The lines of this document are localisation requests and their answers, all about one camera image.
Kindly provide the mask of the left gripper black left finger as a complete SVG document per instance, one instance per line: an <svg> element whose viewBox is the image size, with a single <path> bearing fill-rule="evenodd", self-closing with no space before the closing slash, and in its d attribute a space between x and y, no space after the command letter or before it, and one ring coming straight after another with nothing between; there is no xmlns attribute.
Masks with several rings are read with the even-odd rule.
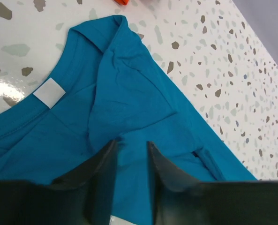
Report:
<svg viewBox="0 0 278 225"><path fill-rule="evenodd" d="M50 185L0 181L0 225L109 224L117 155L117 141L111 140Z"/></svg>

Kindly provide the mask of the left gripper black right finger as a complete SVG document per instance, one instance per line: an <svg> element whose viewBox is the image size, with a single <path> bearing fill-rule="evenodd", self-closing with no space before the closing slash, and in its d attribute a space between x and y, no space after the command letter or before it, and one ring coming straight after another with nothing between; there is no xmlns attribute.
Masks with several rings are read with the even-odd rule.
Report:
<svg viewBox="0 0 278 225"><path fill-rule="evenodd" d="M278 225L278 181L199 181L147 147L153 224Z"/></svg>

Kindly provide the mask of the blue t shirt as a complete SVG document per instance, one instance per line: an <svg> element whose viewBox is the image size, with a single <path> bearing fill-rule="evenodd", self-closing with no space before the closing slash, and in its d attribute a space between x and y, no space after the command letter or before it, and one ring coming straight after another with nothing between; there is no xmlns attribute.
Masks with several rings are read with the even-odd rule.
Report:
<svg viewBox="0 0 278 225"><path fill-rule="evenodd" d="M118 139L112 214L137 225L152 223L147 141L199 180L254 180L122 15L71 28L48 79L0 114L0 180L50 184Z"/></svg>

